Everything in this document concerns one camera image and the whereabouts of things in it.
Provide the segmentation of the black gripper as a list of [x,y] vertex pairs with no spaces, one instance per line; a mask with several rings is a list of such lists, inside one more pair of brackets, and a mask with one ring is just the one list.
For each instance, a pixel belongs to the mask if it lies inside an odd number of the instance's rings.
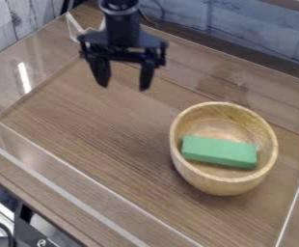
[[119,61],[142,64],[139,90],[150,89],[155,69],[167,64],[169,42],[142,29],[139,12],[106,14],[105,28],[87,31],[78,41],[99,86],[109,86],[110,61]]

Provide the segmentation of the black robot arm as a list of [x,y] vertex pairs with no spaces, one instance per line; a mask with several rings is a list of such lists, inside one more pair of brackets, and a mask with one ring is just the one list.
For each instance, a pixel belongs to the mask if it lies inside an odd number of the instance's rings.
[[142,29],[141,0],[98,0],[98,6],[105,27],[78,36],[95,81],[109,86],[113,61],[141,64],[139,91],[147,91],[155,69],[167,64],[169,41]]

